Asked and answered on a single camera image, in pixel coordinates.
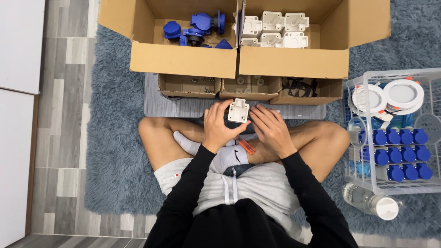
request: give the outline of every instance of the gray wood-look floor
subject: gray wood-look floor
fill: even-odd
[[[156,221],[154,215],[98,215],[84,208],[98,2],[46,1],[31,232],[51,235],[30,235],[11,247],[140,247]],[[437,240],[354,236],[360,246],[440,247]],[[301,241],[310,237],[304,229]]]

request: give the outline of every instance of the clear plastic crate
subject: clear plastic crate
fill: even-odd
[[[375,175],[372,130],[373,125],[374,129],[377,129],[375,126],[378,124],[378,120],[375,120],[375,117],[371,117],[369,111],[366,113],[361,112],[353,105],[351,110],[348,99],[351,99],[353,89],[361,85],[363,85],[364,89],[367,89],[368,84],[377,84],[378,82],[386,84],[393,80],[406,79],[407,77],[412,77],[412,80],[418,81],[424,89],[424,103],[422,107],[414,114],[404,117],[410,118],[410,122],[414,124],[412,127],[424,128],[429,136],[426,147],[431,152],[431,158],[427,165],[432,169],[433,176],[429,180],[417,179],[403,180],[401,182],[377,179]],[[364,98],[364,108],[370,109],[369,93],[367,90],[360,93],[359,96],[357,95],[357,97],[358,99]],[[344,83],[344,112],[351,138],[351,145],[348,149],[349,162],[345,167],[345,180],[347,182],[372,190],[376,195],[441,192],[441,121],[439,119],[441,116],[441,68],[365,72],[362,76]],[[359,131],[365,132],[365,139],[359,139]],[[369,147],[369,161],[363,159],[362,148],[366,146]]]

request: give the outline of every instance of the blue fluffy rug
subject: blue fluffy rug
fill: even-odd
[[[349,77],[365,71],[441,67],[440,9],[441,0],[392,0],[392,36],[352,48]],[[144,74],[129,70],[130,51],[127,38],[98,28],[87,127],[85,206],[100,214],[155,214],[164,200],[138,135],[137,125],[144,117]],[[326,120],[345,126],[341,104],[328,104]],[[295,126],[303,121],[287,123]],[[441,194],[400,195],[404,207],[395,220],[385,222],[344,203],[343,175],[344,158],[322,185],[344,213],[351,231],[441,237]],[[293,218],[307,225],[303,211]]]

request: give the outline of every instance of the black long sleeve shirt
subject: black long sleeve shirt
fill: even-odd
[[[159,210],[144,247],[358,247],[344,216],[298,152],[282,163],[311,225],[308,245],[289,237],[251,199],[221,204],[193,217],[214,156],[200,146]]]

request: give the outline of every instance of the hand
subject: hand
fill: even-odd
[[[217,153],[217,151],[225,146],[228,141],[234,139],[238,134],[245,131],[250,120],[246,123],[242,123],[239,127],[230,129],[225,126],[224,123],[224,113],[230,104],[233,102],[232,99],[226,100],[224,102],[215,102],[211,105],[210,109],[206,109],[204,113],[204,132],[205,139],[202,145],[207,148],[207,150],[212,153]]]
[[[297,152],[287,126],[276,110],[257,104],[256,107],[251,107],[250,117],[259,140],[272,148],[280,158]]]

